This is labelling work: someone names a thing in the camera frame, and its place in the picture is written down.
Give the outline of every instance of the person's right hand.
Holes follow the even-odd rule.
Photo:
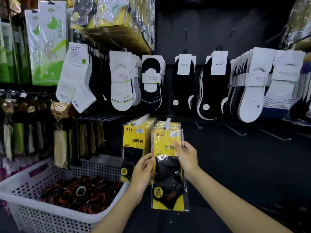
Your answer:
[[[187,179],[191,181],[191,177],[194,172],[200,169],[197,162],[196,149],[190,145],[187,141],[184,142],[184,148],[182,148],[176,141],[174,147],[178,153],[179,162],[184,169],[184,173]]]

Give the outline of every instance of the hand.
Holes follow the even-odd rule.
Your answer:
[[[134,195],[138,196],[137,204],[142,200],[142,195],[153,176],[154,161],[154,157],[149,153],[142,157],[134,167],[129,189]]]
[[[190,145],[187,141],[184,142],[184,148],[182,148],[176,141],[174,147],[178,153],[179,162],[184,169],[186,178],[191,182],[194,172],[200,169],[197,162],[196,149]]]

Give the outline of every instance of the yellow sock package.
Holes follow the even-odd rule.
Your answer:
[[[187,180],[184,177],[174,141],[184,142],[180,123],[158,121],[152,131],[152,154],[155,157],[151,208],[189,212]]]
[[[123,125],[121,181],[130,182],[135,165],[139,159],[151,152],[151,131],[156,122],[155,118],[148,118],[138,125],[131,125],[130,121]]]

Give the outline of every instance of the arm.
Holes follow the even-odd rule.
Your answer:
[[[121,233],[134,208],[142,200],[153,172],[154,159],[151,153],[142,157],[134,167],[130,187],[116,205],[98,224],[93,233]]]
[[[196,149],[188,142],[185,148],[174,144],[185,177],[200,192],[232,232],[292,232],[239,196],[219,184],[198,165]]]

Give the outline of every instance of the round white sticker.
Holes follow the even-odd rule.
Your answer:
[[[210,106],[209,106],[208,104],[205,104],[205,105],[203,105],[203,109],[204,109],[204,110],[209,110],[209,109],[210,109]]]

